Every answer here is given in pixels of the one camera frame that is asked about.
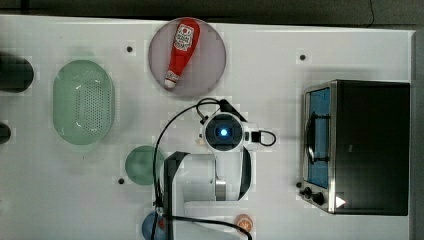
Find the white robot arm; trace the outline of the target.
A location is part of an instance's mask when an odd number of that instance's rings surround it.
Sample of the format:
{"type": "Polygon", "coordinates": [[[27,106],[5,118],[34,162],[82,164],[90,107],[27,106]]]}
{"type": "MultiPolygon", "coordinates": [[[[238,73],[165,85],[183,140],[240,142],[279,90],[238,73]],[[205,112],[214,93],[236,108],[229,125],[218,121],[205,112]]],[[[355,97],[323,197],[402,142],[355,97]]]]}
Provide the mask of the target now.
{"type": "Polygon", "coordinates": [[[236,202],[249,191],[252,180],[251,152],[260,140],[258,125],[238,114],[220,112],[202,126],[206,154],[185,153],[169,191],[171,214],[169,240],[253,240],[235,223],[188,216],[191,202],[236,202]]]}

